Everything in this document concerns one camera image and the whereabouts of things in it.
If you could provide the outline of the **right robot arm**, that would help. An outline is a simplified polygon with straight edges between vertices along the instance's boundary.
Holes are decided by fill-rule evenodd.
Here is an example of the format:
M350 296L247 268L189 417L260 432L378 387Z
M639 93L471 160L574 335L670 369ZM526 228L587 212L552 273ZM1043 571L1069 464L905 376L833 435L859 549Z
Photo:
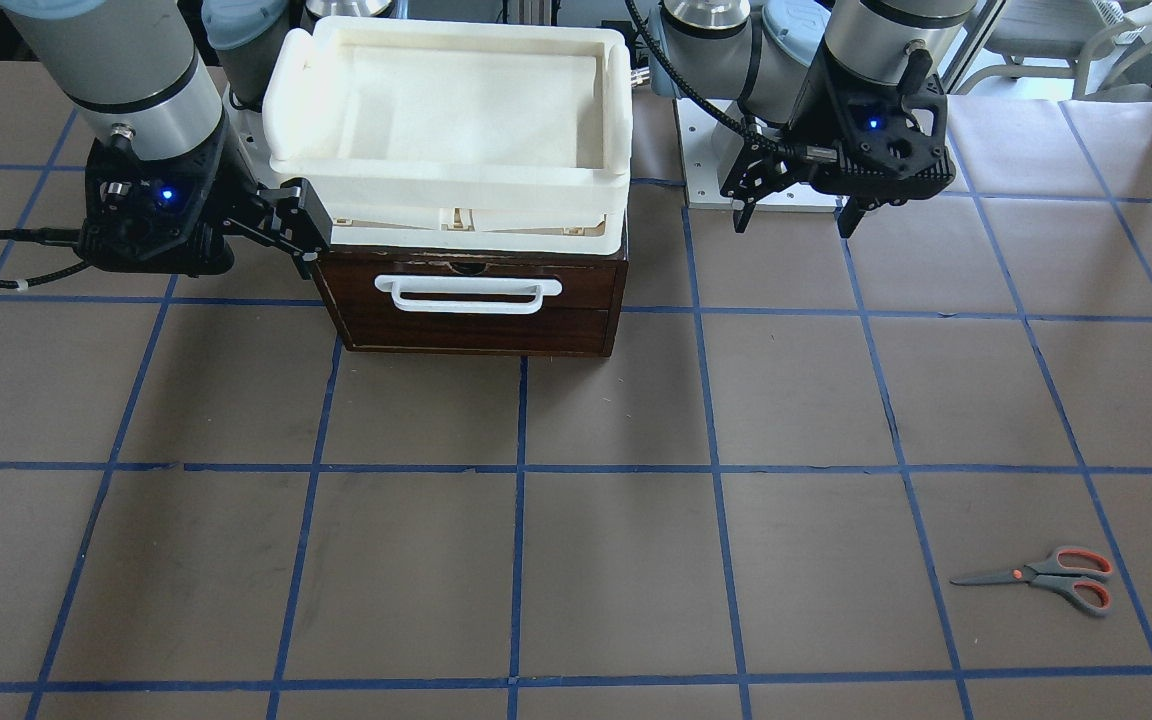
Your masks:
M104 272L218 275L230 234L291 255L328 250L306 179L255 179L174 1L5 1L3 12L91 126L78 232L41 233Z

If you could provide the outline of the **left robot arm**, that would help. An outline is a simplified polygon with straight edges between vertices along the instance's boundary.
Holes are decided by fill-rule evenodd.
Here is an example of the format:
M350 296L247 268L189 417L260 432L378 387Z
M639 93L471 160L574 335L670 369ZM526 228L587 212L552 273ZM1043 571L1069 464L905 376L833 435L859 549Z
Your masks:
M937 65L970 1L660 1L637 20L657 94L717 122L718 191L745 232L795 184L844 199L838 233L869 211L954 182Z

